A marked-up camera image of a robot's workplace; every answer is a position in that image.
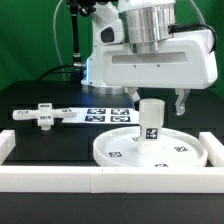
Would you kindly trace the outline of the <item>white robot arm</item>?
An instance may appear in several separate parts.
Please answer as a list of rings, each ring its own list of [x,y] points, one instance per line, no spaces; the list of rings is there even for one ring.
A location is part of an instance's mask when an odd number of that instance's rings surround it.
[[[175,22],[176,0],[96,0],[93,50],[82,85],[98,93],[126,92],[133,102],[143,88],[174,89],[175,112],[185,112],[192,89],[217,79],[212,27]]]

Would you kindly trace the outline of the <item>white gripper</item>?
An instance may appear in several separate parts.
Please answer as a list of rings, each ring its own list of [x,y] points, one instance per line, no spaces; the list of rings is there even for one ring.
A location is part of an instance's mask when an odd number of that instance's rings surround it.
[[[185,113],[189,89],[205,89],[217,79],[213,37],[209,30],[175,33],[159,42],[156,53],[132,53],[125,44],[106,46],[102,53],[101,74],[110,86],[125,87],[133,109],[139,110],[137,87],[176,89],[175,110]]]

